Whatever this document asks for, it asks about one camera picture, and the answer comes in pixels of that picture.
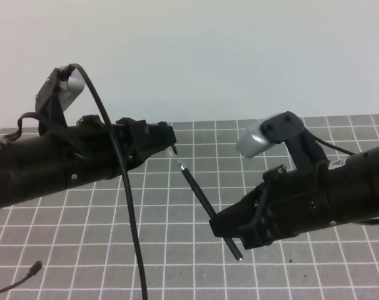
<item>white grid line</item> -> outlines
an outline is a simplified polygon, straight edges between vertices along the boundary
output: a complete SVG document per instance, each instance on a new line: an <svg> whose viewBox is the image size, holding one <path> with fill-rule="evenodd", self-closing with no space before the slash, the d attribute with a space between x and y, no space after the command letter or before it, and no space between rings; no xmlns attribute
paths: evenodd
<svg viewBox="0 0 379 300"><path fill-rule="evenodd" d="M169 170L171 167L171 157L169 158ZM168 174L167 183L167 205L166 205L166 225L164 229L164 254L163 254L163 279L162 279L162 300L164 300L164 288L166 286L166 254L167 254L167 229L169 221L169 192L170 192L170 172Z"/></svg>
<svg viewBox="0 0 379 300"><path fill-rule="evenodd" d="M217 129L216 129L216 121L215 121L215 141L216 141L216 154L218 153L217 148ZM216 157L216 165L217 165L217 185L218 185L218 196L219 196L219 210L221 211L221 193L220 193L220 175L219 175L219 159ZM225 300L228 299L227 295L227 274L226 274L226 259L225 259L225 244L223 243L223 240L220 241L221 243L221 252L223 255L223 279L225 283Z"/></svg>
<svg viewBox="0 0 379 300"><path fill-rule="evenodd" d="M355 286L356 289L375 289L375 288L379 288L379 286ZM190 290L192 291L194 288L193 287L166 287L165 290L171 290L171 291L177 291L177 290ZM254 290L256 289L255 287L234 287L234 286L229 286L227 288L225 287L196 287L195 290L196 291L202 291L202 290L210 290L210 289L217 289L217 290L224 290L224 289L227 289L227 290L239 290L239 289L244 289L244 290ZM297 290L297 289L316 289L316 290L319 290L319 287L318 286L299 286L299 287L296 287L296 286L291 286L291 287L286 287L286 286L263 286L263 287L259 287L258 289L260 290L272 290L272 289L278 289L278 290ZM322 289L351 289L350 286L323 286ZM21 288L16 288L16 289L13 289L13 291L69 291L70 289L66 288L66 289L63 289L63 288L60 288L60 289L21 289ZM100 291L101 289L100 288L90 288L90 287L86 287L86 288L79 288L79 287L75 287L73 288L73 291ZM111 288L106 288L106 289L103 289L104 291L130 291L131 288L130 287L111 287ZM139 287L135 287L133 289L134 291L140 291L141 289ZM150 291L161 291L162 288L161 287L150 287L148 290Z"/></svg>
<svg viewBox="0 0 379 300"><path fill-rule="evenodd" d="M192 122L192 142L194 143L193 147L192 147L192 155L193 155L193 160L192 160L192 171L193 171L193 174L195 174L195 124L194 122ZM193 290L193 300L196 300L196 292L195 292L195 287L196 287L196 278L195 278L195 268L196 268L196 248L195 248L195 239L196 239L196 236L195 236L195 221L196 221L196 218L195 218L195 201L197 201L196 199L196 196L195 196L195 193L192 193L192 205L193 205L193 212L192 212L192 215L193 215L193 225L192 225L192 242L193 242L193 245L192 245L192 251L193 251L193 254L192 254L192 270L193 270L193 275L192 275L192 280L193 280L193 287L194 287L194 290Z"/></svg>
<svg viewBox="0 0 379 300"><path fill-rule="evenodd" d="M69 191L66 192L66 195L65 195L65 197L64 197L64 205L66 205L68 194L69 194ZM46 273L48 272L48 266L49 266L49 263L50 263L50 261L51 261L52 252L53 252L53 247L54 247L54 245L55 245L55 243L56 243L56 236L58 236L59 225L60 225L60 222L62 221L63 211L64 211L64 208L62 208L62 211L60 212L58 225L56 226L56 230L55 230L55 232L54 232L54 236L53 236L53 240L52 240L51 249L49 250L49 254L48 254L48 259L46 260L46 265L45 265L45 267L43 267L43 269L44 269L44 275L43 275L42 280L41 280L41 285L39 286L39 293L38 293L38 296L37 296L37 300L39 300L39 297L41 297L41 290L42 290L42 288L43 288L43 286L44 286Z"/></svg>
<svg viewBox="0 0 379 300"><path fill-rule="evenodd" d="M367 243L366 240L364 241L281 241L282 244L309 244L309 243L312 243L312 244L360 244L360 243ZM371 240L370 241L371 243L379 243L379 240ZM167 242L167 244L192 244L193 242ZM195 244L219 244L220 242L214 242L214 241L208 241L208 242L195 242ZM132 245L133 243L132 242L111 242L110 245ZM159 244L164 244L164 242L142 242L141 244L144 244L144 245L159 245ZM80 244L79 243L76 243L76 244L56 244L57 246L79 246ZM84 242L82 243L83 246L102 246L102 245L108 245L107 242ZM22 248L24 245L20 245L20 244L3 244L3 245L0 245L0 248L3 248L3 247L20 247ZM28 247L45 247L45 246L49 246L51 247L52 244L27 244Z"/></svg>
<svg viewBox="0 0 379 300"><path fill-rule="evenodd" d="M116 212L117 212L117 207L118 207L118 202L119 202L120 185L121 185L121 181L122 180L123 179L121 178L121 176L119 176L119 184L118 184L118 191L117 191L117 194L116 194L116 202L115 202L115 205L114 205L114 212L113 212L113 218L112 218L112 226L111 226L110 234L109 234L109 243L108 243L108 248L106 250L106 257L105 257L105 260L104 260L104 267L103 267L103 274L102 274L102 283L101 283L102 289L101 289L101 292L99 294L99 300L102 300L102 295L103 295L104 280L105 280L105 277L106 277L106 266L108 265L109 251L110 251L110 245L111 245L111 241L112 241L113 228L114 228L114 220L116 219Z"/></svg>
<svg viewBox="0 0 379 300"><path fill-rule="evenodd" d="M353 266L375 266L376 263L374 261L370 261L370 262L317 262L316 265L317 266L344 266L344 265L353 265ZM217 262L214 262L214 263L197 263L196 264L197 266L223 266L223 265L226 265L226 266L314 266L315 263L313 262L291 262L291 263L288 263L288 262L256 262L256 263L248 263L248 262L226 262L226 263L217 263ZM73 268L75 265L74 264L48 264L48 265L44 265L44 266L47 266L47 267L51 267L51 268ZM80 264L79 265L81 268L98 268L98 267L103 267L104 264ZM107 264L106 265L107 267L133 267L133 266L136 266L136 264ZM145 266L152 266L152 267L163 267L164 264L145 264ZM193 266L193 263L188 263L188 264L166 264L166 266ZM29 268L31 267L31 265L20 265L21 268ZM15 269L16 266L15 265L10 265L10 266L0 266L0 269Z"/></svg>
<svg viewBox="0 0 379 300"><path fill-rule="evenodd" d="M240 139L240 129L238 126L238 121L236 121L237 124L237 138ZM245 176L244 176L244 165L242 161L241 154L240 155L240 162L241 162L241 171L242 171L242 183L243 183L243 189L244 189L244 195L246 195L246 188L245 188ZM255 276L255 285L256 285L256 298L260 299L259 297L259 289L258 289L258 274L256 272L256 265L255 265L255 252L253 249L251 249L251 255L252 255L252 265L253 265L253 275Z"/></svg>
<svg viewBox="0 0 379 300"><path fill-rule="evenodd" d="M81 249L83 247L84 235L85 235L85 230L86 230L86 226L87 226L88 219L89 219L89 212L91 211L92 200L94 198L95 186L96 186L96 183L93 186L93 190L92 190L92 194L91 194L91 199L89 201L89 208L88 208L88 212L87 212L87 216L86 216L85 224L84 224L84 228L83 228L83 233L81 235L81 242L80 242L80 245L78 246L76 265L74 266L73 276L71 278L71 285L70 285L70 291L69 291L68 300L70 300L70 298L71 298L71 292L73 291L73 286L74 286L74 282L75 282L75 279L76 279L76 273L77 273L77 268L78 268L79 255L81 254Z"/></svg>
<svg viewBox="0 0 379 300"><path fill-rule="evenodd" d="M360 145L359 145L359 142L358 140L356 139L356 134L355 134L355 130L353 129L353 126L351 126L351 130L352 130L352 134L353 134L353 137L355 138L355 141L358 145L358 148L359 148L359 151L361 152L361 148L360 148ZM375 261L375 264L376 264L376 268L377 268L377 272L378 272L378 275L379 275L379 267L378 267L378 264L377 264L377 260L376 260L376 256L375 256L375 253L373 251L373 247L371 246L370 244L370 240L369 240L369 235L367 234L367 231L366 231L366 227L365 225L362 225L362 228L363 228L363 232L365 233L365 236L366 236L366 239L367 239L367 243L369 245L369 248L370 248L370 252L371 252L371 255L373 256L373 260Z"/></svg>
<svg viewBox="0 0 379 300"><path fill-rule="evenodd" d="M329 133L329 135L330 135L331 142L333 142L333 135L332 135L332 133L331 133L330 128L328 129L328 133ZM335 152L336 152L337 158L340 159L340 156L339 156L339 154L338 154L338 151L335 150ZM357 300L358 298L357 298L357 296L356 296L355 288L353 287L352 278L351 278L351 273L350 273L350 270L349 270L349 268L348 268L348 264L346 263L344 249L342 248L342 245L341 245L341 242L340 242L340 236L338 235L338 231L337 231L337 228L336 228L336 227L334 227L334 231L335 231L335 235L336 235L337 241L338 241L338 243L339 243L339 245L340 245L340 251L341 251L342 259L344 260L346 273L347 273L347 275L348 275L348 280L350 281L350 285L351 285L351 288L352 288L352 294L353 294L353 297L355 298L355 300Z"/></svg>
<svg viewBox="0 0 379 300"><path fill-rule="evenodd" d="M31 225L30 225L30 227L29 227L29 229L28 229L27 236L26 236L26 238L25 238L25 240L24 240L23 248L21 249L21 252L20 252L19 261L18 261L17 266L16 266L16 271L14 272L14 275L13 275L12 283L15 282L16 277L17 277L17 274L18 274L18 272L19 272L19 267L20 267L20 264L21 264L21 260L23 259L24 250L26 249L26 246L27 246L27 243L28 243L28 238L29 238L29 235L30 235L31 230L32 230L32 228L33 228L34 220L35 220L35 217L36 217L36 215L37 215L38 207L39 207L39 205L41 204L41 201L42 201L42 198L39 198L39 201L38 201L37 207L36 207L35 212L34 212L34 215L33 215L33 220L31 221ZM7 295L7 297L6 297L7 300L9 300L10 293L11 293L11 290L8 291L8 295Z"/></svg>
<svg viewBox="0 0 379 300"><path fill-rule="evenodd" d="M377 136L378 136L378 140L379 140L379 134L378 134L378 130L377 130L377 126L376 126L376 122L375 122L375 120L374 120L374 118L373 118L373 116L370 114L369 115L370 116L370 119L371 119L371 121L373 122L373 127L375 128L375 131L376 131L376 134L377 134Z"/></svg>

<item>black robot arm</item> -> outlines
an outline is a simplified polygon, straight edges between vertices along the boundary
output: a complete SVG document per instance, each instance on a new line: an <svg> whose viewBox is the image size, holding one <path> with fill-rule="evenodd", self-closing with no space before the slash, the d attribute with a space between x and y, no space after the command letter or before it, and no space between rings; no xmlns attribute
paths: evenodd
<svg viewBox="0 0 379 300"><path fill-rule="evenodd" d="M240 238L251 249L340 224L379 223L364 221L379 217L379 147L329 162L291 112L257 129L248 128L237 149L250 157L283 142L296 170L277 166L265 172L263 183L210 220L215 236Z"/></svg>

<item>black tube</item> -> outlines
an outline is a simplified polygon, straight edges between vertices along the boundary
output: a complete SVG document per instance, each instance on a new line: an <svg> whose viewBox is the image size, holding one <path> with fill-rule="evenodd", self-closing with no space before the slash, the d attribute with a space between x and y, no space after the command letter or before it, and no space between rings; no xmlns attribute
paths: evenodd
<svg viewBox="0 0 379 300"><path fill-rule="evenodd" d="M113 129L109 115L104 108L102 100L99 97L98 92L96 91L96 89L95 89L94 85L92 84L92 81L90 80L86 71L79 64L71 64L70 66L77 69L79 71L79 73L82 75L82 77L83 77L89 91L91 92L91 94L95 100L95 103L96 103L96 105L97 105L97 107L98 107L98 109L102 115L103 121L106 125L106 129L108 130L109 137L110 137L110 143L112 145L114 156L117 159L118 166L119 166L120 171L121 171L121 179L123 180L123 184L124 184L124 190L126 191L129 225L131 228L131 235L133 236L135 256L137 258L137 265L138 265L138 272L139 272L139 281L141 283L142 298L143 298L143 300L148 300L148 289L146 286L145 268L144 268L142 253L141 253L141 246L139 245L138 230L137 230L136 220L135 220L133 194L131 192L131 186L130 186L129 177L128 177L128 169L127 169L126 163L124 161L123 151L121 149L119 139L117 137L116 132Z"/></svg>
<svg viewBox="0 0 379 300"><path fill-rule="evenodd" d="M213 219L216 216L216 211L213 209L213 206L208 201L208 198L206 198L199 184L195 181L195 178L192 176L190 170L188 170L188 168L185 168L181 172L183 173L189 186L193 190L195 196L198 198L203 208L208 213L209 217ZM235 259L237 261L242 260L243 259L242 253L238 249L236 244L234 243L233 239L228 238L228 237L224 237L223 239L225 240L228 249L230 249L231 253L233 253Z"/></svg>
<svg viewBox="0 0 379 300"><path fill-rule="evenodd" d="M0 144L0 208L116 177L117 162L104 128L69 127L90 149L90 159L74 155L52 134Z"/></svg>

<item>gray grid surface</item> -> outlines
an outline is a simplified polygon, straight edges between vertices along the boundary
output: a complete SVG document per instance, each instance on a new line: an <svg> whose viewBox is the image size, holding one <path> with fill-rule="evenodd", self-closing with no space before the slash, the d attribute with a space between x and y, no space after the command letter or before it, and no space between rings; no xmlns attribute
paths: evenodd
<svg viewBox="0 0 379 300"><path fill-rule="evenodd" d="M360 152L379 146L379 115L306 117L313 134ZM173 123L178 151L217 211L268 168L292 162L284 145L253 159L235 142L246 121ZM13 131L0 129L0 137ZM35 134L25 129L23 138ZM332 160L341 158L325 148ZM178 167L159 153L130 172L151 300L379 300L379 226L345 225L243 250L236 262ZM0 299L140 299L119 178L0 209L0 287L43 270Z"/></svg>

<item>black cable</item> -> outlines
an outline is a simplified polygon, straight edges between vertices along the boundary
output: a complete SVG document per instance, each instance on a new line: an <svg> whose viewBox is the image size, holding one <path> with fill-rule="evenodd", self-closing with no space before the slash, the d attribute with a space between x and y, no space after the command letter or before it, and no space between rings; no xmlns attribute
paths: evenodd
<svg viewBox="0 0 379 300"><path fill-rule="evenodd" d="M358 225L379 225L379 218L378 219L370 219L366 221L359 221L359 222L353 222L354 224Z"/></svg>
<svg viewBox="0 0 379 300"><path fill-rule="evenodd" d="M9 291L11 289L14 289L14 288L18 287L19 285L25 283L28 279L30 279L31 277L37 275L37 273L41 269L42 269L42 263L40 261L36 261L33 264L33 266L31 266L31 268L29 268L29 271L28 271L26 277L20 279L19 281L15 282L14 284L11 284L10 286L6 286L6 287L0 289L0 294L4 293L4 292L7 292L7 291Z"/></svg>
<svg viewBox="0 0 379 300"><path fill-rule="evenodd" d="M216 216L216 211L213 209L213 206L208 201L208 198L205 196L204 192L202 191L200 185L195 181L195 178L192 176L190 170L188 168L184 168L181 170L183 173L185 179L187 180L189 186L193 190L195 196L198 198L200 203L202 204L205 211L208 213L208 216L213 219ZM234 258L237 261L241 261L243 259L241 251L238 249L236 244L234 243L233 239L230 239L228 237L223 238L226 242L226 245L228 249L233 253Z"/></svg>
<svg viewBox="0 0 379 300"><path fill-rule="evenodd" d="M354 155L355 153L351 152L351 151L348 151L348 150L345 150L345 149L342 149L341 147L338 147L336 145L331 145L330 143L318 138L317 136L313 135L313 138L315 139L316 142L322 144L322 145L325 145L326 147L329 147L329 148L332 148L334 150L337 150L339 152L342 152L342 153L345 153L347 155Z"/></svg>
<svg viewBox="0 0 379 300"><path fill-rule="evenodd" d="M97 105L97 107L98 107L98 109L102 115L103 121L106 125L106 129L109 132L110 141L112 143L114 154L116 155L116 158L118 160L118 164L119 164L120 171L121 171L121 177L123 179L124 189L126 191L129 223L130 223L130 227L131 227L131 234L133 236L135 255L137 257L139 280L141 282L141 290L142 290L142 298L143 298L143 300L148 300L148 290L146 288L145 268L144 268L144 262L143 262L142 254L141 254L141 246L139 245L138 231L137 231L136 220L135 220L133 194L131 193L131 186L129 183L126 165L124 163L123 152L121 150L119 140L118 140L117 135L113 129L113 126L112 126L112 123L111 123L110 118L108 116L108 113L106 112L106 110L103 106L102 100L99 97L98 93L96 92L96 89L95 89L92 81L90 80L89 76L87 75L86 71L79 64L70 64L67 68L71 68L71 67L77 69L77 71L83 77L84 82L87 85L89 91L91 92L92 97L94 98L95 103L96 103L96 105Z"/></svg>

